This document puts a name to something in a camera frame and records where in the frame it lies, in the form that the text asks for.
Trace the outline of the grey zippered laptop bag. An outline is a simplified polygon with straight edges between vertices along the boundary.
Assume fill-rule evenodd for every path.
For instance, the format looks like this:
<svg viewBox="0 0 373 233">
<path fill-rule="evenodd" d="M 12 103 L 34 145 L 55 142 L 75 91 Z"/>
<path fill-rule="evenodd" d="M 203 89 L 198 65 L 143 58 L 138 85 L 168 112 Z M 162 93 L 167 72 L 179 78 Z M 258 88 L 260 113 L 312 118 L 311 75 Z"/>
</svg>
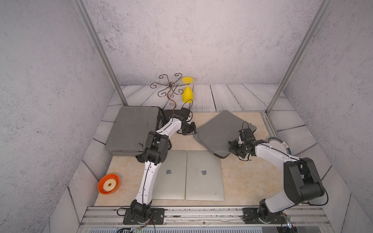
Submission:
<svg viewBox="0 0 373 233">
<path fill-rule="evenodd" d="M 143 153 L 149 131 L 161 125 L 159 107 L 124 106 L 120 109 L 105 148 L 113 156 L 136 156 Z"/>
</svg>

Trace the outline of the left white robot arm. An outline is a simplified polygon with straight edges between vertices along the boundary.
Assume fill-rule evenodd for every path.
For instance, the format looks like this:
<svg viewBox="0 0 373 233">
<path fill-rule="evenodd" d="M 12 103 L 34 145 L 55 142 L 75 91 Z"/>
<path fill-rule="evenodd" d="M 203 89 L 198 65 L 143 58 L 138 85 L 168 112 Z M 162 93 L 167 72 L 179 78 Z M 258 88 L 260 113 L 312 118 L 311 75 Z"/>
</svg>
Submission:
<svg viewBox="0 0 373 233">
<path fill-rule="evenodd" d="M 145 163 L 144 174 L 138 194 L 130 205 L 131 213 L 140 221 L 147 221 L 151 216 L 153 188 L 158 171 L 172 147 L 170 138 L 175 133 L 184 136 L 195 134 L 196 125 L 191 121 L 192 117 L 192 111 L 185 107 L 177 111 L 161 111 L 162 127 L 148 133 L 143 154 L 137 156 L 138 161 Z"/>
</svg>

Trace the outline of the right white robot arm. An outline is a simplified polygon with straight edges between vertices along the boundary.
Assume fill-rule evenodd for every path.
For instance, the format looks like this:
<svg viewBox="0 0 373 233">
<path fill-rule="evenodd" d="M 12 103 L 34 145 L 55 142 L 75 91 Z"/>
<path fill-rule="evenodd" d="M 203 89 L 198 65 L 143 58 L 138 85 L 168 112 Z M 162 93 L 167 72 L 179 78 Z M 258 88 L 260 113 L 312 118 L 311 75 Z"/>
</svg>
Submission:
<svg viewBox="0 0 373 233">
<path fill-rule="evenodd" d="M 258 218 L 270 222 L 276 215 L 300 203 L 327 195 L 312 159 L 292 155 L 288 145 L 275 137 L 256 139 L 250 128 L 239 131 L 239 137 L 229 141 L 229 151 L 238 158 L 259 157 L 283 172 L 283 190 L 259 203 Z"/>
</svg>

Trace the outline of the silver apple laptop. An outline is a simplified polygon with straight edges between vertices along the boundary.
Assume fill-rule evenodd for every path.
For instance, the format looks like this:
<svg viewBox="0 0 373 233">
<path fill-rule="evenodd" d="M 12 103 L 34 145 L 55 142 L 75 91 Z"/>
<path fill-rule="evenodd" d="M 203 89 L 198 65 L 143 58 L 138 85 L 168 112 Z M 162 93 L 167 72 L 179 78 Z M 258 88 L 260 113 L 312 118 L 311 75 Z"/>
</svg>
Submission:
<svg viewBox="0 0 373 233">
<path fill-rule="evenodd" d="M 187 151 L 170 150 L 153 188 L 153 199 L 183 200 L 186 191 Z"/>
</svg>

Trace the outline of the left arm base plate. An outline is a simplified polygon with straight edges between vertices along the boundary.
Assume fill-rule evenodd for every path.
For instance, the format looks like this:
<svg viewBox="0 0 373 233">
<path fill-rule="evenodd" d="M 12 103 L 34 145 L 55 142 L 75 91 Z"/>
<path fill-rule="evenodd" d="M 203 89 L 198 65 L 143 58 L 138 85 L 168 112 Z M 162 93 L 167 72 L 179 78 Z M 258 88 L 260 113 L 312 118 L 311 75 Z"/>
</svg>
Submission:
<svg viewBox="0 0 373 233">
<path fill-rule="evenodd" d="M 147 223 L 162 225 L 164 223 L 164 208 L 147 208 L 141 213 L 131 208 L 127 208 L 124 214 L 124 225 L 145 225 Z"/>
</svg>

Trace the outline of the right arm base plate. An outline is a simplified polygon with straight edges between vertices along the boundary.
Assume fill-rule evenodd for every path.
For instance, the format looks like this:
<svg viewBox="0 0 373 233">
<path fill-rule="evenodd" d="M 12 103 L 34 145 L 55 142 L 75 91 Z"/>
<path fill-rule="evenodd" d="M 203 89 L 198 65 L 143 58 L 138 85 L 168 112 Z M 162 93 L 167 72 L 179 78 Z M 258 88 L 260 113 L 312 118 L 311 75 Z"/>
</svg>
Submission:
<svg viewBox="0 0 373 233">
<path fill-rule="evenodd" d="M 256 208 L 243 208 L 242 220 L 246 224 L 285 224 L 286 219 L 282 212 L 271 213 L 266 210 Z"/>
</svg>

